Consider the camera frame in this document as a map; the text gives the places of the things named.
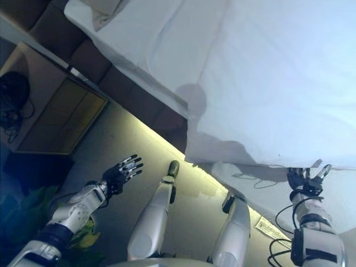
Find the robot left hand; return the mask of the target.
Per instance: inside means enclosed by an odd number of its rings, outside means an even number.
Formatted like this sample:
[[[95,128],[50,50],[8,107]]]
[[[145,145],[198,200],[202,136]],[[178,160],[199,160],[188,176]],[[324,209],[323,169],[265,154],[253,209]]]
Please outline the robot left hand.
[[[142,173],[142,167],[142,158],[134,154],[106,170],[102,175],[102,181],[107,186],[106,196],[122,193],[124,184]]]

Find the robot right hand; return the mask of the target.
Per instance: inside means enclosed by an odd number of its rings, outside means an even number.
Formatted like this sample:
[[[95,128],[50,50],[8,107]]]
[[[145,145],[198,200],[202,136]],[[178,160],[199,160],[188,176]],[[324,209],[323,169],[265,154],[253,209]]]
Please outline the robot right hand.
[[[327,164],[314,177],[310,177],[311,168],[290,167],[287,171],[288,183],[293,191],[319,196],[323,191],[322,183],[331,169],[331,164]]]

